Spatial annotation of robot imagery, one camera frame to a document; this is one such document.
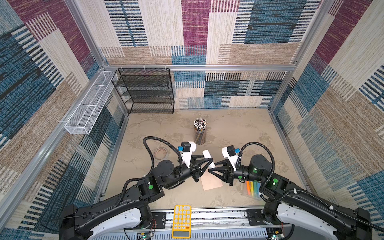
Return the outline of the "white tape roll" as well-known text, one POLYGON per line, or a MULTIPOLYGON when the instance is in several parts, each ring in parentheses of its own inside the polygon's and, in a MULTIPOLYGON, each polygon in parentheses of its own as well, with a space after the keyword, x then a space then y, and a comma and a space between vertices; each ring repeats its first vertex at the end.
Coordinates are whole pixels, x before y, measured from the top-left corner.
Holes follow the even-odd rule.
POLYGON ((164 159, 167 158, 167 156, 168 156, 168 151, 167 151, 167 149, 164 148, 164 147, 159 147, 159 148, 155 149, 153 155, 154 155, 154 158, 155 158, 156 160, 161 161, 161 160, 164 160, 164 159))

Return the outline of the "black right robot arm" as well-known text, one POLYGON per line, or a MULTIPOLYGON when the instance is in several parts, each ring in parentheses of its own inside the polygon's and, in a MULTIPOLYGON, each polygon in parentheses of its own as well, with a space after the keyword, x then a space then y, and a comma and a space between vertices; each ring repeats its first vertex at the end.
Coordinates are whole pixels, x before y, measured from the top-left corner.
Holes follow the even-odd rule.
POLYGON ((217 162, 209 173, 230 186, 234 180, 260 183, 258 194, 266 203, 261 213, 265 222, 301 227, 329 240, 370 240, 373 230, 384 231, 372 224, 368 211, 329 202, 276 174, 274 156, 265 145, 249 142, 241 149, 229 146, 223 150, 224 160, 217 162), (248 166, 242 165, 243 152, 251 145, 263 148, 270 159, 254 155, 248 166))

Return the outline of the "pack of coloured highlighters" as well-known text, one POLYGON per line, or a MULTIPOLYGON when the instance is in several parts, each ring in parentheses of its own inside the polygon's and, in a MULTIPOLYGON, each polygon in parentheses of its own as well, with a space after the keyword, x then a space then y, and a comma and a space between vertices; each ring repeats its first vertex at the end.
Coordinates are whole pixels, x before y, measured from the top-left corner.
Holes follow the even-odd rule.
POLYGON ((246 181, 246 194, 247 194, 247 196, 251 197, 253 199, 256 199, 256 200, 261 200, 260 193, 259 193, 260 186, 261 186, 260 182, 246 181))

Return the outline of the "metal cup of pencils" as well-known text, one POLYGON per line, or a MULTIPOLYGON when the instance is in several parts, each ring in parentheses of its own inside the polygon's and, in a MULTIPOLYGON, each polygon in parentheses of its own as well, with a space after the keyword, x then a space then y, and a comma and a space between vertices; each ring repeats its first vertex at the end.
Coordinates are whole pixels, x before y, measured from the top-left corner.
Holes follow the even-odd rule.
POLYGON ((207 127, 207 121, 203 118, 196 118, 194 120, 195 128, 195 144, 202 145, 205 143, 205 130, 207 127))

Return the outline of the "aluminium front rail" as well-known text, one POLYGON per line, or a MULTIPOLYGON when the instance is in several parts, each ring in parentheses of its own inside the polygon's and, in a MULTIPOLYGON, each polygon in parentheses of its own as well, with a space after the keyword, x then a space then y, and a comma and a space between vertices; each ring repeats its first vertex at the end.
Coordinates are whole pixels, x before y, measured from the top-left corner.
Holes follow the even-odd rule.
MULTIPOLYGON (((277 230, 289 230, 292 226, 307 229, 314 233, 324 233, 329 227, 325 221, 305 213, 303 210, 288 205, 281 204, 278 209, 278 219, 287 225, 262 225, 250 226, 248 220, 244 217, 247 209, 261 209, 257 207, 244 208, 211 208, 211 209, 192 209, 192 227, 194 231, 203 229, 250 229, 265 228, 277 230)), ((120 213, 108 220, 101 221, 91 228, 92 238, 103 236, 108 233, 124 230, 124 228, 134 228, 139 224, 151 224, 153 220, 152 212, 166 212, 166 228, 156 230, 171 230, 174 216, 174 210, 150 210, 149 206, 143 208, 134 208, 120 213)))

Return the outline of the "yellow calculator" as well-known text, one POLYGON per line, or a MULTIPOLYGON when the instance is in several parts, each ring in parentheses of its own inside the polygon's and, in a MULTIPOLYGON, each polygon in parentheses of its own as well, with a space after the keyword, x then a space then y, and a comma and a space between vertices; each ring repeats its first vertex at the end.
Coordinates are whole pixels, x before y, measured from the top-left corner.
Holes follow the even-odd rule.
POLYGON ((192 207, 189 205, 176 205, 172 222, 173 239, 190 239, 192 227, 192 207))

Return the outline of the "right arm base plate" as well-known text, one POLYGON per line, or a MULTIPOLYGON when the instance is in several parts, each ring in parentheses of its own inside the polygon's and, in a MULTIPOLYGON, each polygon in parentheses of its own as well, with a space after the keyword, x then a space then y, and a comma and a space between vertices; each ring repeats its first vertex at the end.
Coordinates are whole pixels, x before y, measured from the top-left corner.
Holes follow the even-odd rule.
POLYGON ((250 226, 262 225, 287 225, 288 223, 281 222, 277 217, 277 209, 247 209, 244 212, 244 217, 248 220, 250 226))

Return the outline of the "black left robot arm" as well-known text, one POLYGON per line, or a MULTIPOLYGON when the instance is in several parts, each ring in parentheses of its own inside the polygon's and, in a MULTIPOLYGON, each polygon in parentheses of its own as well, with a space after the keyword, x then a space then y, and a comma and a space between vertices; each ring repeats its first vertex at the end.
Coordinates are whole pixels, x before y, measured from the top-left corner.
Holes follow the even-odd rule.
POLYGON ((163 197, 164 189, 174 189, 188 178, 198 182, 209 165, 213 163, 212 158, 206 159, 203 155, 193 155, 187 166, 182 162, 181 152, 172 144, 163 139, 148 136, 143 139, 145 147, 148 146, 148 140, 162 142, 169 146, 177 153, 179 166, 175 167, 168 160, 161 161, 157 166, 152 165, 145 177, 126 181, 122 192, 114 197, 84 208, 76 208, 74 205, 66 207, 62 212, 59 230, 61 240, 89 240, 91 236, 96 235, 95 227, 98 224, 135 208, 139 209, 140 213, 144 213, 143 220, 149 222, 152 215, 148 204, 163 197))

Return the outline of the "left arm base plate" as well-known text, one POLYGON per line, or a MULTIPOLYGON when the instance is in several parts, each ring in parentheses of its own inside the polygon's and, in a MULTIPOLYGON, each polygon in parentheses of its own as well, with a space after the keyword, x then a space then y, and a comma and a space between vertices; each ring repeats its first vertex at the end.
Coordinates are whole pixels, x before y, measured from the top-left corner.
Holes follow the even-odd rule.
POLYGON ((149 230, 153 225, 156 229, 165 229, 166 228, 166 212, 152 212, 153 220, 151 224, 143 225, 139 224, 134 228, 124 228, 124 230, 149 230))

